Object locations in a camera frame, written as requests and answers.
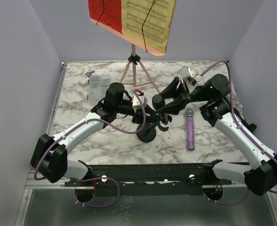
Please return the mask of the red sheet music page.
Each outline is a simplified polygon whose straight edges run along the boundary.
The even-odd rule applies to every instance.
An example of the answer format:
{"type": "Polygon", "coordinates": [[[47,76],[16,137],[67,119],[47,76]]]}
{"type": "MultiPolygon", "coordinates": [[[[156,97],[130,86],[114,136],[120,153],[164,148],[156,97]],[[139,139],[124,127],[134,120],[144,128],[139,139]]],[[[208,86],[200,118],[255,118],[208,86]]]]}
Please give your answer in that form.
{"type": "Polygon", "coordinates": [[[88,0],[90,18],[122,33],[121,0],[88,0]]]}

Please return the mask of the yellow sheet music page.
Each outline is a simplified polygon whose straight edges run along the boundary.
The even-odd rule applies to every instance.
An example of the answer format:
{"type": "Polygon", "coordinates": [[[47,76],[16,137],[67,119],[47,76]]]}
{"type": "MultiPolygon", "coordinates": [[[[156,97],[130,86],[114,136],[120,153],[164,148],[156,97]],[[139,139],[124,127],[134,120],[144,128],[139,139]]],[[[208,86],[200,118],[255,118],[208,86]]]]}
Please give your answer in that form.
{"type": "Polygon", "coordinates": [[[122,0],[122,34],[145,51],[166,53],[175,0],[122,0]]]}

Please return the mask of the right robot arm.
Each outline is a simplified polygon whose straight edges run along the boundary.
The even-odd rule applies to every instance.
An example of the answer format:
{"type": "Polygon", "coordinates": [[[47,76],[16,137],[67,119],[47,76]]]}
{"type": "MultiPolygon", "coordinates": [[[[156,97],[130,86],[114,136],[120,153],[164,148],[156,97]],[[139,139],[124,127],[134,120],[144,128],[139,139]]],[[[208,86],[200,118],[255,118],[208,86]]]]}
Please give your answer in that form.
{"type": "Polygon", "coordinates": [[[159,114],[178,115],[187,104],[205,101],[206,104],[200,107],[203,119],[223,133],[248,161],[248,165],[240,165],[218,160],[204,172],[205,181],[211,185],[220,179],[239,182],[253,194],[262,196],[277,185],[277,153],[239,120],[227,99],[229,93],[229,80],[222,74],[214,75],[192,92],[189,92],[186,82],[175,77],[152,98],[152,105],[159,114]]]}

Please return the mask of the pink music stand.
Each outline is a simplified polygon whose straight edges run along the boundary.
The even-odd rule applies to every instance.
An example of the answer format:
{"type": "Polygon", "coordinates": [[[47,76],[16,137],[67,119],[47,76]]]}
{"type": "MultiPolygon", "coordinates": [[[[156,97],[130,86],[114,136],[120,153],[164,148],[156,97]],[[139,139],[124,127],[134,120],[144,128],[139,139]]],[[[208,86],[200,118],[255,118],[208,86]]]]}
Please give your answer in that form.
{"type": "Polygon", "coordinates": [[[138,87],[136,66],[139,65],[148,77],[148,83],[158,89],[137,55],[136,48],[139,47],[158,57],[166,54],[176,2],[174,0],[89,0],[87,4],[92,23],[131,43],[131,55],[119,81],[123,82],[129,67],[132,67],[131,85],[138,87]]]}

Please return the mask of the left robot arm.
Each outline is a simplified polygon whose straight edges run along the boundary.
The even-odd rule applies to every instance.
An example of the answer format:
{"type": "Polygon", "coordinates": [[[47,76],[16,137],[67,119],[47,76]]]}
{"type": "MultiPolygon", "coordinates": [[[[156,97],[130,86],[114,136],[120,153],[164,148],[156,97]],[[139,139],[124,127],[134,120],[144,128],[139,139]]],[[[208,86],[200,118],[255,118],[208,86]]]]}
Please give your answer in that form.
{"type": "Polygon", "coordinates": [[[69,153],[87,137],[106,126],[122,131],[112,125],[118,113],[132,116],[134,123],[140,125],[135,133],[141,132],[149,122],[148,117],[154,114],[141,91],[136,89],[134,97],[123,98],[128,95],[123,84],[114,82],[106,90],[105,97],[82,120],[56,135],[42,135],[30,162],[35,169],[34,179],[47,179],[55,183],[62,178],[72,178],[82,186],[89,185],[92,180],[90,168],[82,161],[68,160],[69,153]]]}

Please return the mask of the black microphone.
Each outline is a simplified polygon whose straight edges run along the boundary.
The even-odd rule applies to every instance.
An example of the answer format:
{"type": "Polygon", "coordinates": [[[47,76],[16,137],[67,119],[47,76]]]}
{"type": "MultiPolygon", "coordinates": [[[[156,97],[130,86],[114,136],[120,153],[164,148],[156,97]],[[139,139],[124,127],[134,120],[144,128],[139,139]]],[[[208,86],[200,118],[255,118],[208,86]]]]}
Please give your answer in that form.
{"type": "MultiPolygon", "coordinates": [[[[165,105],[165,100],[163,99],[163,97],[159,94],[157,95],[154,95],[152,97],[152,106],[155,110],[158,110],[159,108],[163,107],[165,105]]],[[[169,119],[168,119],[168,115],[167,114],[164,114],[164,113],[159,113],[158,114],[161,118],[161,122],[164,124],[164,125],[167,125],[169,122],[171,122],[169,119]]]]}

